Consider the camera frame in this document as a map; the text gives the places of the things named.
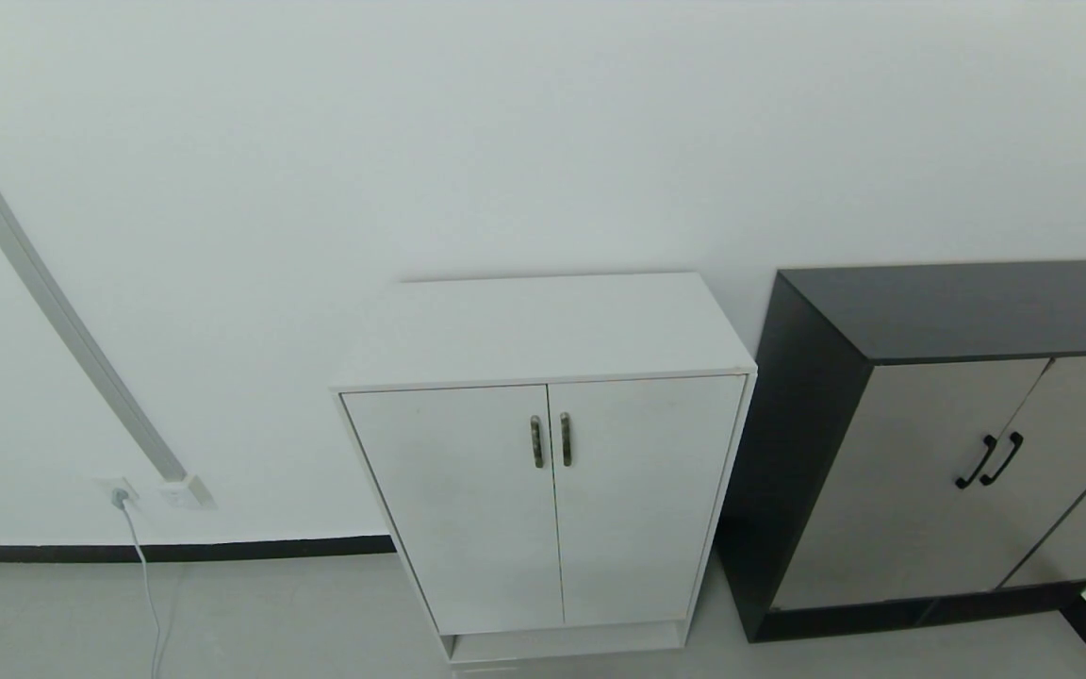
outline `gray floor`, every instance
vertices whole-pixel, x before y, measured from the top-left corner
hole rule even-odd
[[[1086,678],[1086,646],[1059,614],[748,645],[717,563],[682,652],[463,670],[441,658],[393,554],[156,564],[152,576],[172,631],[164,678]],[[0,564],[0,678],[141,678],[152,634],[139,566]]]

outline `cabinet handle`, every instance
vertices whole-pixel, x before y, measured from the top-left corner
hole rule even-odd
[[[568,429],[568,413],[560,413],[560,447],[564,448],[564,467],[572,467],[572,432]]]
[[[543,468],[543,443],[540,442],[540,416],[531,416],[531,447],[534,448],[534,468]]]
[[[1008,454],[1008,458],[1003,461],[1003,464],[999,465],[999,468],[996,469],[996,476],[987,476],[984,474],[983,477],[980,478],[978,482],[982,482],[983,486],[990,486],[995,482],[996,479],[999,478],[999,475],[1003,474],[1003,470],[1008,468],[1010,461],[1016,456],[1016,452],[1021,450],[1022,444],[1025,443],[1025,436],[1021,436],[1020,431],[1013,431],[1013,433],[1009,435],[1008,439],[1009,441],[1012,441],[1012,452]]]
[[[983,460],[978,461],[978,467],[976,467],[974,471],[970,473],[970,478],[955,478],[954,486],[957,486],[958,489],[965,490],[971,482],[974,482],[978,473],[983,471],[983,465],[987,464],[987,461],[990,460],[992,453],[996,451],[996,443],[999,443],[999,439],[995,438],[995,436],[992,436],[990,433],[983,436],[983,444],[987,447],[987,452],[983,453]]]

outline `black handle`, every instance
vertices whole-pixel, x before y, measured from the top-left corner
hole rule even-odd
[[[996,451],[996,443],[999,443],[999,439],[995,438],[995,436],[992,436],[990,433],[983,436],[983,444],[987,447],[987,452],[983,453],[983,460],[978,461],[978,467],[976,467],[973,473],[970,473],[970,478],[955,478],[954,486],[957,486],[958,489],[965,490],[971,482],[974,482],[978,473],[983,471],[983,465],[987,464],[987,460],[990,460],[992,453]]]
[[[1008,440],[1012,442],[1012,452],[1008,454],[1007,458],[1003,458],[1003,464],[999,465],[999,468],[996,469],[996,476],[987,476],[984,474],[983,478],[980,478],[978,482],[982,482],[983,486],[990,486],[997,478],[999,478],[1000,474],[1003,474],[1003,470],[1008,468],[1010,461],[1016,456],[1016,452],[1020,451],[1021,447],[1025,443],[1025,436],[1021,436],[1020,431],[1013,431],[1013,433],[1009,435]]]
[[[564,450],[564,467],[572,467],[572,431],[568,428],[568,413],[560,413],[560,448]]]

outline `cable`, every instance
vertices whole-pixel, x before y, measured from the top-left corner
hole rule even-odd
[[[159,609],[153,606],[153,596],[150,594],[150,568],[148,568],[146,561],[146,552],[141,551],[141,542],[137,539],[137,528],[132,527],[132,517],[128,516],[128,507],[125,507],[126,498],[128,498],[128,491],[115,489],[111,494],[111,503],[116,505],[118,511],[125,513],[125,520],[128,521],[128,532],[132,535],[132,546],[137,550],[137,555],[141,559],[141,576],[146,579],[146,601],[150,603],[150,613],[153,614],[153,628],[155,630],[153,657],[150,658],[150,679],[160,679],[159,674],[161,671],[160,665],[162,665],[162,658],[159,657],[159,652],[162,649],[162,624],[159,623]]]

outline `cabinet side panel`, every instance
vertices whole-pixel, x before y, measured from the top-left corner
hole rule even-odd
[[[716,548],[750,638],[811,515],[871,366],[779,274]]]

